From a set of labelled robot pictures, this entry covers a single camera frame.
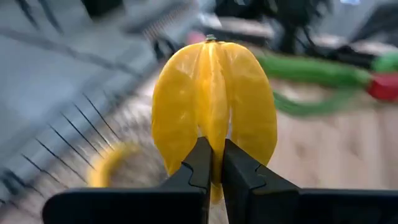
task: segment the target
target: yellow object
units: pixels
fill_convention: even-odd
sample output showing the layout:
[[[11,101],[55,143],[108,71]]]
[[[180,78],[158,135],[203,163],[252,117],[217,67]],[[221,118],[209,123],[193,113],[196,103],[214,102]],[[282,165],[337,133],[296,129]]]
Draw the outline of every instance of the yellow object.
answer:
[[[131,143],[120,143],[114,147],[114,151],[106,150],[104,157],[98,157],[94,161],[94,169],[88,172],[89,187],[110,187],[112,173],[119,167],[121,161],[137,148]]]
[[[221,166],[232,116],[232,141],[267,165],[277,142],[268,79],[245,47],[208,40],[188,45],[166,63],[152,104],[152,137],[169,175],[193,149],[198,128],[213,148],[211,201],[222,197]]]

